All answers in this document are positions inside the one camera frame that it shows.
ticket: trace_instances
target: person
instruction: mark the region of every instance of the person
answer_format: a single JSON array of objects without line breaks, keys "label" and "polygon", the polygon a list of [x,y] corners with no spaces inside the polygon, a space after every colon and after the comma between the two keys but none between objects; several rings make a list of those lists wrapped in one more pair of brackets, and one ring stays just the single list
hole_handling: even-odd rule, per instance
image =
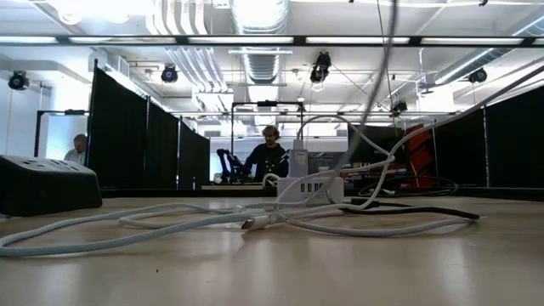
[{"label": "person", "polygon": [[262,182],[267,173],[286,177],[289,165],[287,159],[282,161],[286,151],[277,143],[280,131],[274,126],[267,126],[263,130],[263,136],[265,143],[253,149],[252,154],[246,159],[245,167],[251,169],[254,164],[257,164],[255,182]]},{"label": "person", "polygon": [[74,149],[69,150],[65,155],[65,161],[85,164],[85,149],[87,148],[87,136],[78,134],[74,137]]}]

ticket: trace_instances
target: black shirt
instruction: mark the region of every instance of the black shirt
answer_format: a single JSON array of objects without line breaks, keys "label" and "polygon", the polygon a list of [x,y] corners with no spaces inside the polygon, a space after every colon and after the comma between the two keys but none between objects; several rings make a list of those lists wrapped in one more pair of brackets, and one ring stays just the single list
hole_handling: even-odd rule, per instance
[{"label": "black shirt", "polygon": [[257,164],[255,172],[255,182],[262,182],[264,175],[273,173],[281,176],[287,176],[289,172],[289,164],[287,160],[280,163],[281,157],[286,154],[280,144],[269,148],[266,144],[260,144],[253,149],[252,154],[246,159],[246,167],[251,169],[253,164]]}]

